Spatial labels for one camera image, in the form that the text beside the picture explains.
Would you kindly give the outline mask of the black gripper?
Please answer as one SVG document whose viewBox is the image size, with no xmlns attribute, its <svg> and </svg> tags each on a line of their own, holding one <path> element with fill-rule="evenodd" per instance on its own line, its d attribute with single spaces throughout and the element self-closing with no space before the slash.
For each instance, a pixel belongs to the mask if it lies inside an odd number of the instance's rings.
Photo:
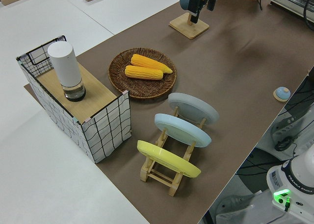
<svg viewBox="0 0 314 224">
<path fill-rule="evenodd" d="M 194 24 L 198 22 L 199 12 L 206 5 L 207 10 L 213 11 L 217 0 L 189 0 L 189 11 L 191 11 L 190 21 Z"/>
</svg>

